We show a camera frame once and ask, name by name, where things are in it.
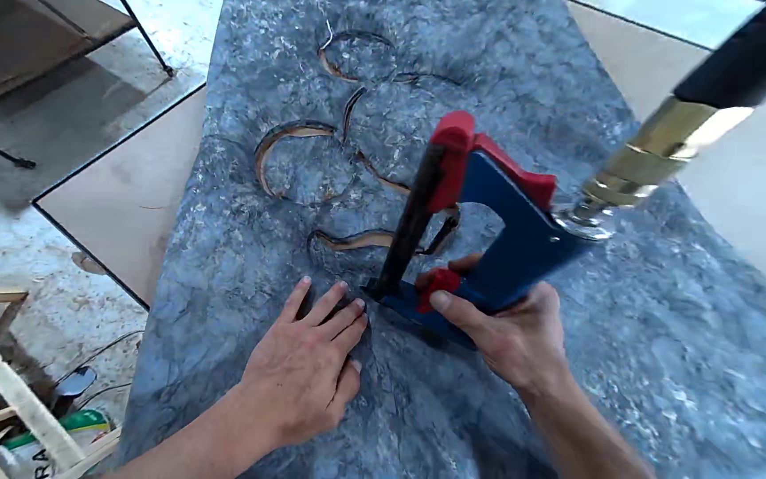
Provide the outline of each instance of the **black handle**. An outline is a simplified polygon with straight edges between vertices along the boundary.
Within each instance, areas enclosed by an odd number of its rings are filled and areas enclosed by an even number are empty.
[[[757,106],[766,98],[766,6],[678,84],[684,102]]]

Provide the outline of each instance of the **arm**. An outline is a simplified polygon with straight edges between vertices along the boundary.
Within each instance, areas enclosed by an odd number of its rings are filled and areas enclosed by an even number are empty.
[[[449,267],[464,273],[479,258],[467,256]],[[493,318],[445,291],[434,292],[431,305],[468,334],[489,367],[516,389],[562,477],[654,477],[569,372],[560,300],[548,283],[539,283],[526,300]]]
[[[367,316],[361,299],[333,317],[347,289],[333,286],[296,321],[309,291],[305,277],[250,354],[241,382],[200,417],[155,448],[108,475],[232,478],[274,449],[335,429],[359,390],[361,365],[347,361]]]

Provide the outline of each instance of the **blue marbled surface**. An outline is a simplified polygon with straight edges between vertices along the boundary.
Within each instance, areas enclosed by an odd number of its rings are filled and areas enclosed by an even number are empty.
[[[330,31],[371,31],[327,50]],[[404,72],[421,73],[405,82]],[[344,133],[348,98],[367,92]],[[308,234],[394,229],[405,198],[351,161],[410,183],[439,118],[465,109],[559,198],[631,136],[631,112],[559,0],[224,3],[208,73],[203,143],[186,185],[141,345],[122,433],[133,459],[239,379],[293,283],[376,275],[379,247],[332,252]],[[292,121],[335,136],[281,140],[264,193],[254,149]],[[474,205],[421,270],[484,248],[500,224]],[[558,271],[573,372],[663,477],[766,477],[766,281],[676,184],[621,215],[618,234]],[[332,433],[271,453],[256,477],[542,477],[526,410],[473,353],[425,343],[372,304],[357,347],[362,388]]]

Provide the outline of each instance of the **gray floor dust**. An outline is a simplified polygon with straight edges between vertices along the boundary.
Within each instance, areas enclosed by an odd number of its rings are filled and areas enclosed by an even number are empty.
[[[0,286],[29,289],[11,333],[53,380],[122,334],[141,330],[146,311],[108,276],[80,269],[71,257],[78,248],[30,201],[205,81],[221,2],[130,4],[177,71],[174,78],[133,30],[0,102],[0,147],[37,162],[27,170],[0,158]],[[99,377],[83,398],[131,380],[140,336],[90,362]],[[89,406],[119,422],[128,392],[109,390]]]

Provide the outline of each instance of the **metal stand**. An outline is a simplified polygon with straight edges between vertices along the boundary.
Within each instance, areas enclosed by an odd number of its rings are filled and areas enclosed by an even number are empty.
[[[25,158],[15,157],[14,155],[1,149],[0,149],[0,156],[4,157],[5,159],[7,159],[7,161],[13,163],[15,166],[18,166],[20,168],[34,169],[34,167],[37,166],[37,163],[33,161],[30,161]]]
[[[70,20],[67,16],[65,16],[61,11],[58,10],[58,8],[55,8],[55,6],[49,4],[45,0],[39,0],[40,3],[47,7],[53,14],[61,18],[67,25],[69,25],[73,30],[78,31],[79,34],[84,36],[85,38],[90,38],[90,35],[79,25],[77,25],[75,22]],[[132,10],[132,7],[129,5],[128,0],[120,0],[120,3],[123,5],[124,8],[126,8],[126,13],[129,15],[129,17],[132,18],[134,25],[138,27],[138,31],[141,32],[141,36],[146,41],[146,44],[150,46],[150,49],[152,50],[152,53],[156,56],[156,59],[158,60],[158,63],[161,64],[162,70],[164,70],[165,73],[167,73],[168,77],[173,78],[174,75],[176,75],[176,72],[172,67],[170,67],[167,63],[164,62],[164,58],[162,58],[162,54],[158,52],[158,49],[156,46],[152,43],[152,40],[150,39],[150,36],[146,34],[146,30],[144,30],[144,27],[141,25],[141,21],[138,20],[138,17],[134,14],[134,11]],[[16,166],[19,166],[21,168],[27,168],[27,169],[33,169],[35,166],[37,166],[37,163],[27,160],[25,158],[18,158],[14,155],[9,154],[8,152],[0,149],[0,156],[7,159],[7,161],[10,161]]]
[[[138,31],[141,32],[141,36],[144,37],[144,40],[146,40],[146,44],[150,45],[150,49],[152,50],[152,53],[156,56],[156,59],[158,60],[158,63],[161,63],[162,70],[164,70],[165,73],[168,74],[169,77],[173,77],[176,73],[174,72],[174,69],[168,66],[167,63],[164,63],[164,58],[162,58],[162,54],[158,53],[158,49],[156,49],[156,46],[152,44],[152,40],[150,40],[150,36],[146,34],[146,30],[144,30],[144,26],[141,25],[141,21],[138,20],[138,17],[135,16],[134,11],[132,10],[132,7],[129,6],[128,0],[120,0],[120,3],[123,5],[124,8],[126,8],[126,13],[129,14],[130,17],[134,20],[134,25],[138,27]]]

